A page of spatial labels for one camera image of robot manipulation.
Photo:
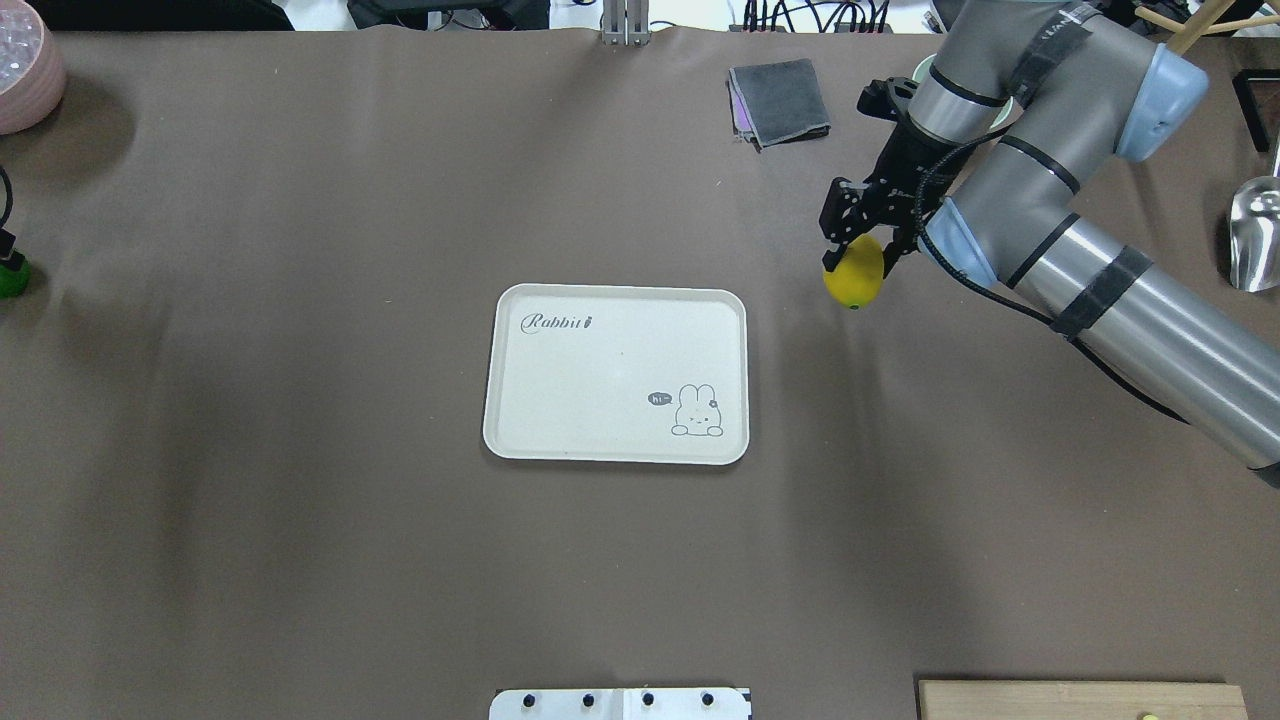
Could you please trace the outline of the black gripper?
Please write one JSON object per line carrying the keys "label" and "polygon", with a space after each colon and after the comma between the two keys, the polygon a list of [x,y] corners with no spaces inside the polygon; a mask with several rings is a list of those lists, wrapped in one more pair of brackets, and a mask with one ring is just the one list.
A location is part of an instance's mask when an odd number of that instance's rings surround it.
{"label": "black gripper", "polygon": [[819,214],[820,233],[832,243],[823,255],[827,273],[838,266],[849,242],[879,225],[893,229],[883,249],[883,277],[890,275],[904,255],[916,251],[915,202],[940,196],[932,188],[922,191],[922,179],[946,155],[946,142],[919,129],[908,117],[918,87],[909,78],[887,78],[874,79],[861,91],[858,110],[893,122],[893,131],[864,181],[855,183],[841,177],[831,181]]}

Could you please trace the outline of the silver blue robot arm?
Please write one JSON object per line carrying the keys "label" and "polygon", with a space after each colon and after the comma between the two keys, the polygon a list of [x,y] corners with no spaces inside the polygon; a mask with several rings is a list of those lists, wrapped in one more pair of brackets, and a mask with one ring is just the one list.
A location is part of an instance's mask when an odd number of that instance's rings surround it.
{"label": "silver blue robot arm", "polygon": [[1277,346],[1091,218],[1091,183],[1152,158],[1196,113],[1207,73],[1092,1],[966,1],[924,79],[869,82],[890,122],[860,179],[819,215],[828,279],[856,241],[886,277],[920,255],[1073,347],[1156,413],[1277,484]]}

